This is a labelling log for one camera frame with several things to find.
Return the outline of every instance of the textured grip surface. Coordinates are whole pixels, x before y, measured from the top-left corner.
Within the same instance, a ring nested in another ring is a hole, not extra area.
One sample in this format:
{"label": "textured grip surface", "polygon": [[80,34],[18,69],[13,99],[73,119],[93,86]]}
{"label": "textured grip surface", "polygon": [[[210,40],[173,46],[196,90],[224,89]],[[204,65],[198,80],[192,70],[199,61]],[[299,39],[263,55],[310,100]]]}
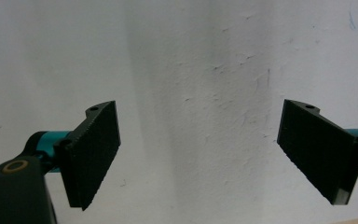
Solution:
{"label": "textured grip surface", "polygon": [[278,144],[331,204],[346,204],[358,176],[358,137],[319,111],[285,100]]}
{"label": "textured grip surface", "polygon": [[54,146],[69,203],[83,210],[91,204],[120,146],[115,102],[95,105],[86,115]]}

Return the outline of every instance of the white wall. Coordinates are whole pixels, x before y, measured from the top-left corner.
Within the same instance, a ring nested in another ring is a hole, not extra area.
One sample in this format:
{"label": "white wall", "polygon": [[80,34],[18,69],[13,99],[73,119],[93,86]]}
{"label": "white wall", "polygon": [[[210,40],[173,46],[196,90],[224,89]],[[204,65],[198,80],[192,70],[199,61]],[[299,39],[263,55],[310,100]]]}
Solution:
{"label": "white wall", "polygon": [[331,223],[276,144],[284,98],[358,128],[358,0],[0,0],[0,163],[116,100],[122,146],[60,223]]}

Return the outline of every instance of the black plastic bracket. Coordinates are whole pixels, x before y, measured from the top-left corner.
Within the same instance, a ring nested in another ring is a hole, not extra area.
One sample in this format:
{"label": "black plastic bracket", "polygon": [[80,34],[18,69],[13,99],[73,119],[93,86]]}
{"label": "black plastic bracket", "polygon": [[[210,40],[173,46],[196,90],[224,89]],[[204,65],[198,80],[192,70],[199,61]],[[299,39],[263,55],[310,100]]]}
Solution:
{"label": "black plastic bracket", "polygon": [[0,165],[0,223],[56,223],[39,159],[18,157]]}
{"label": "black plastic bracket", "polygon": [[358,176],[358,136],[319,112],[285,100],[278,144],[331,204],[347,204]]}
{"label": "black plastic bracket", "polygon": [[115,102],[86,110],[87,118],[54,145],[69,204],[85,210],[120,146]]}

